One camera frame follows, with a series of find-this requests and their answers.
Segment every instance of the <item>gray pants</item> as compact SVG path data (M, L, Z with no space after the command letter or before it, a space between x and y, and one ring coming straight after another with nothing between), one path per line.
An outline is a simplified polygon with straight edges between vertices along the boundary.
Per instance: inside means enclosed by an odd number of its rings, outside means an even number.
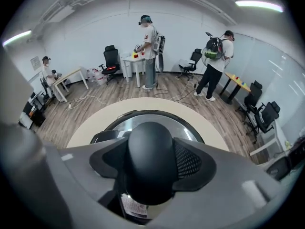
M154 83L156 81L156 68L155 68L156 58L153 59L145 59L145 74L146 81L145 86L148 88L153 88Z

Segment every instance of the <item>white shoe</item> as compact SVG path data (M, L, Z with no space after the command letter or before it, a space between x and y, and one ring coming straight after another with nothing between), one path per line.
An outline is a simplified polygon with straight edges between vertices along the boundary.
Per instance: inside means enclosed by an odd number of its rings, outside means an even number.
M199 93L199 94L198 94L196 91L194 92L194 95L195 95L195 96L203 97L203 94L202 94L202 93Z
M143 88L143 89L152 89L152 88L147 87L147 86L145 86L145 85L143 85L142 88Z
M212 96L211 98L206 98L206 97L205 97L205 99L206 99L206 100L209 100L209 101L211 101L211 102L214 102L214 101L216 100L216 98L214 98L213 96Z

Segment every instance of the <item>black pants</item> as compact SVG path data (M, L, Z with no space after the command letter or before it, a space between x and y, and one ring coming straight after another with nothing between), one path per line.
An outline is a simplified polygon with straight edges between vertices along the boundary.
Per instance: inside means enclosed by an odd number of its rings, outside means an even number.
M223 75L222 72L216 70L215 68L213 68L211 65L208 64L207 69L204 72L203 77L196 89L197 94L201 93L204 86L209 83L206 98L211 98L222 75Z

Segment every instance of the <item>glass wall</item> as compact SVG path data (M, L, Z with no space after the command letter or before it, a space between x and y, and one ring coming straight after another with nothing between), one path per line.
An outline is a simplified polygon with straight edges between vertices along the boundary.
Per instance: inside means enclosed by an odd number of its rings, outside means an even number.
M305 129L305 69L283 51L255 38L236 34L234 58L225 69L239 76L250 86L255 80L263 86L263 95L258 102L267 104L276 101L280 106L278 123L286 138L293 143ZM223 74L220 84L228 78ZM235 84L227 90L231 92ZM247 92L242 89L236 99L243 104Z

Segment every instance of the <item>white table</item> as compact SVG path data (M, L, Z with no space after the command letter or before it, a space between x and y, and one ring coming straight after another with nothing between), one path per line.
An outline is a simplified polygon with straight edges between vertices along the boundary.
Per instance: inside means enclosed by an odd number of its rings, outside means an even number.
M67 103L68 101L67 101L67 99L65 98L65 96L62 94L62 92L60 91L60 89L59 89L59 87L58 87L58 84L62 83L62 82L63 82L64 80L66 80L69 76L71 76L71 75L73 75L73 74L75 74L75 73L77 73L77 72L80 73L82 81L84 82L86 88L89 89L89 87L88 87L88 85L87 85L87 83L86 83L86 80L85 80L84 76L83 76L82 73L81 73L81 69L80 69L80 68L78 68L77 70L75 70L75 71L73 71L73 72L71 72L71 73L69 73L69 74L67 74L67 75L65 75L65 76L61 76L60 78L57 79L56 82L53 83L53 85L55 86L56 90L59 92L59 94L61 95L62 99L63 99L66 103ZM67 92L69 92L69 90L67 89L66 85L65 85L65 84L62 84L62 85L63 85L63 87L65 88L65 90L66 90Z
M126 75L126 82L129 83L129 77L127 76L127 72L126 72L126 62L130 62L135 67L137 86L140 87L141 85L140 85L140 77L139 77L139 67L140 67L140 62L144 61L143 56L139 55L139 57L135 58L135 59L132 56L129 56L127 58L123 58L122 60L124 61L124 64L125 64L125 68L124 67L122 67L122 68L124 70L124 74ZM144 64L142 65L142 74L144 74Z
M260 148L258 148L257 150L253 151L250 153L250 156L255 155L259 152L261 152L262 150L268 148L269 146L271 146L273 143L277 143L279 145L279 147L282 148L283 152L287 151L286 149L286 145L285 145L285 141L287 140L280 125L278 124L278 122L275 120L274 121L274 138L272 140L270 140L268 143L266 143L265 145L261 146Z
M198 132L205 144L229 152L223 137L202 115L174 101L153 97L127 99L102 108L82 123L73 134L67 148L88 145L95 134L104 131L119 116L133 110L147 109L165 111L182 118Z

